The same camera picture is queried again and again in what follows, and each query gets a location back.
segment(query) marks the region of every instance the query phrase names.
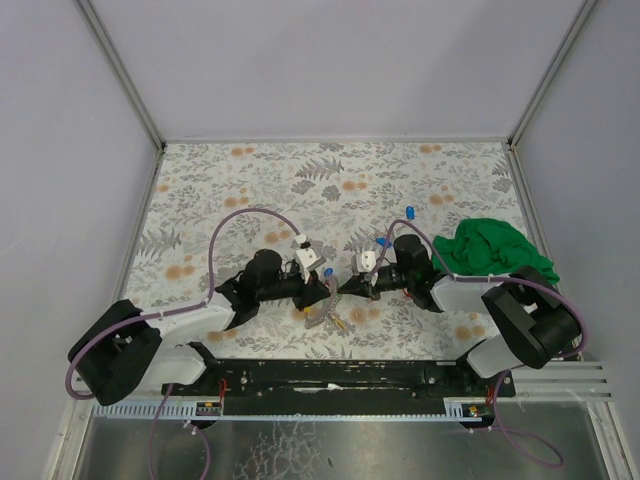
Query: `green cloth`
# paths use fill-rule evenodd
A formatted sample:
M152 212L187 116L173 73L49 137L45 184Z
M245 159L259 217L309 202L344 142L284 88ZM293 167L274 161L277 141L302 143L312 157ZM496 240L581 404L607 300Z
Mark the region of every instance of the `green cloth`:
M553 271L553 262L540 255L509 223L500 220L467 218L458 225L455 238L438 236L433 244L451 271L460 275L498 275L530 265L547 277L549 283L555 285L560 280ZM433 265L444 271L435 255Z

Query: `reflective surface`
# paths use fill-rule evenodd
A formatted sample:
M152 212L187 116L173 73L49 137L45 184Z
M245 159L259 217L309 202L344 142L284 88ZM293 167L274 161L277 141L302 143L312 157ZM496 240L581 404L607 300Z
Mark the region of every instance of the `reflective surface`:
M507 425L534 431L564 454L563 470L521 457L498 432L467 433L454 423L218 422L205 430L209 479L604 479L608 478L588 413L579 404L502 405ZM144 479L151 422L94 419L76 479ZM539 445L531 452L548 461ZM200 477L201 440L180 423L157 428L159 479Z

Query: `gray wall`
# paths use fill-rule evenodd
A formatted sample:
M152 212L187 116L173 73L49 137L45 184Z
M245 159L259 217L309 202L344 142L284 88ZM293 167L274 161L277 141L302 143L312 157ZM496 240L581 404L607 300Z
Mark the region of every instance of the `gray wall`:
M0 476L35 479L69 347L109 305L153 150L70 0L0 6Z
M640 461L640 2L604 0L520 145L551 252Z
M506 137L582 0L94 0L168 139Z

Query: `blue object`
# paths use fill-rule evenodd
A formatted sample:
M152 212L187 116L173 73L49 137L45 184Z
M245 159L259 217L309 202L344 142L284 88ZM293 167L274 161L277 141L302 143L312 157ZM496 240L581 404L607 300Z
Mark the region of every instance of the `blue object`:
M386 239L385 239L384 237L378 237L378 238L376 238L376 243L377 243L378 245L382 245L382 246L384 247L384 241L385 241L385 240L386 240ZM389 241L387 242L387 248L391 248L391 247L393 247L393 243L391 243L391 240L389 240Z

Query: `floral tablecloth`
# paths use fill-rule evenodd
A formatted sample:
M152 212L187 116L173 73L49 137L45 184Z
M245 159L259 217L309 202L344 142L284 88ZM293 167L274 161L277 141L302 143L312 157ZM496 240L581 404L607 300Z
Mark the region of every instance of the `floral tablecloth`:
M126 296L142 308L202 300L210 236L223 217L248 206L291 219L342 283L353 253L379 250L375 239L408 205L432 236L453 236L466 217L506 220L526 234L499 143L171 144ZM219 237L218 281L260 248L292 258L292 237L270 216L237 217ZM378 302L342 296L335 315L342 326L327 321L307 330L290 300L272 302L246 325L197 340L221 357L453 359L497 333L483 315L422 311L402 292Z

